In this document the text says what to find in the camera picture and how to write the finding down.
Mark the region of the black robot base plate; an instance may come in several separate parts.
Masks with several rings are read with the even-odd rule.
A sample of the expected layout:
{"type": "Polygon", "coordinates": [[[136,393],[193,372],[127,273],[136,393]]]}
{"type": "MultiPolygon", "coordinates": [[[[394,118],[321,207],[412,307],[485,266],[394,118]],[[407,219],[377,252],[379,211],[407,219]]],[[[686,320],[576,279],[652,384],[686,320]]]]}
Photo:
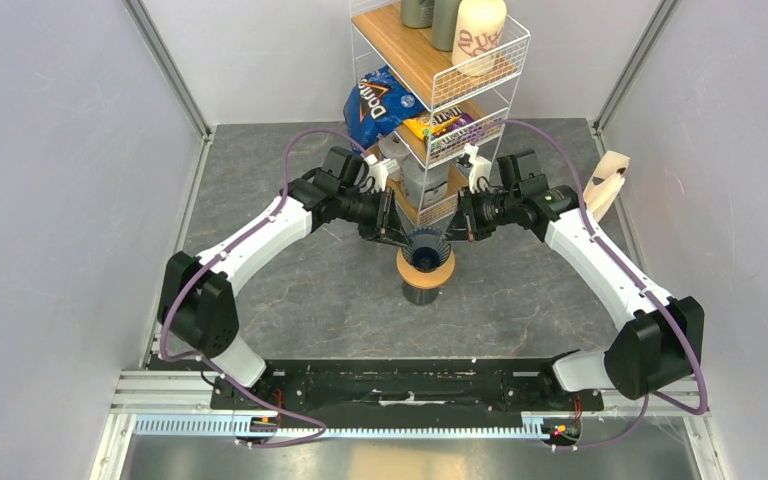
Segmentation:
{"type": "Polygon", "coordinates": [[[515,427],[523,412],[601,412],[563,391],[546,358],[269,360],[251,392],[330,429],[515,427]]]}

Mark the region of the blue ribbed coffee dripper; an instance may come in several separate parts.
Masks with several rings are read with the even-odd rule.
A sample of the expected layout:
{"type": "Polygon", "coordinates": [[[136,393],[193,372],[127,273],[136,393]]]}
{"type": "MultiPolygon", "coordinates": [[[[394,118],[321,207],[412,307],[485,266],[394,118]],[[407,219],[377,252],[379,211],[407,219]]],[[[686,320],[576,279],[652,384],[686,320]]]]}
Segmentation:
{"type": "Polygon", "coordinates": [[[442,230],[422,227],[407,236],[402,257],[419,272],[430,273],[440,268],[450,258],[451,252],[451,244],[442,230]]]}

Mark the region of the wooden ring dripper stand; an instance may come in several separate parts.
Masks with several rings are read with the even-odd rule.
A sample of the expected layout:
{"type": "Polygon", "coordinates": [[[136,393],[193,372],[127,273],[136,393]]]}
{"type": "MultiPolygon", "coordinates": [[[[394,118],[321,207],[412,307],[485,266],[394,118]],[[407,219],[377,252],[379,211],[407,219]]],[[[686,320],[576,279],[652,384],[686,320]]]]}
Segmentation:
{"type": "Polygon", "coordinates": [[[402,251],[396,254],[396,268],[402,280],[409,286],[420,290],[431,290],[446,284],[453,276],[455,266],[454,253],[450,253],[441,266],[430,272],[422,272],[410,265],[402,251]]]}

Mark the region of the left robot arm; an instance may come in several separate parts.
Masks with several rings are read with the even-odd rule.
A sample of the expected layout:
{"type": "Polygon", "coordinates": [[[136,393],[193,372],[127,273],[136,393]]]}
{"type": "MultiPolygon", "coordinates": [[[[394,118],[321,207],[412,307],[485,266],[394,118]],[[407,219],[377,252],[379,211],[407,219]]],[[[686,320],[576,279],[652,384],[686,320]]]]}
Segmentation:
{"type": "Polygon", "coordinates": [[[394,161],[333,147],[322,166],[290,181],[258,217],[197,255],[167,262],[157,312],[162,336],[175,335],[236,380],[250,408],[267,405],[274,383],[265,360],[244,340],[236,300],[277,254],[333,220],[353,223],[364,240],[403,247],[407,236],[387,186],[394,161]]]}

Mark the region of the dark glass carafe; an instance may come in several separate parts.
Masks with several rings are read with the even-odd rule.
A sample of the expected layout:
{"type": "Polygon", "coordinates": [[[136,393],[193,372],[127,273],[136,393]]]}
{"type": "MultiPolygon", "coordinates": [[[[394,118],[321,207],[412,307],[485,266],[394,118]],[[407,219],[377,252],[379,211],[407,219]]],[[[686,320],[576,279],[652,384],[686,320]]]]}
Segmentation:
{"type": "Polygon", "coordinates": [[[424,306],[431,304],[438,298],[440,294],[440,288],[419,288],[409,284],[406,281],[403,281],[402,294],[404,298],[411,304],[424,306]]]}

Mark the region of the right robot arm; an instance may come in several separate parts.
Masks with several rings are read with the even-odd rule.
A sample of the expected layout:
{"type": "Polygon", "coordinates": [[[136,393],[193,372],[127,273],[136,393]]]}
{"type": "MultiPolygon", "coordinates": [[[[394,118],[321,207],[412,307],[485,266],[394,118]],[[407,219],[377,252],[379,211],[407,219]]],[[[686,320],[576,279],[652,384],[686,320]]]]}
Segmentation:
{"type": "Polygon", "coordinates": [[[566,185],[550,187],[536,154],[498,159],[501,183],[489,182],[491,162],[467,145],[458,163],[469,171],[445,236],[476,242],[498,228],[529,231],[559,254],[601,301],[618,333],[604,351],[561,354],[537,382],[539,400],[561,409],[577,392],[613,389],[637,400],[701,370],[704,310],[648,278],[598,227],[566,185]]]}

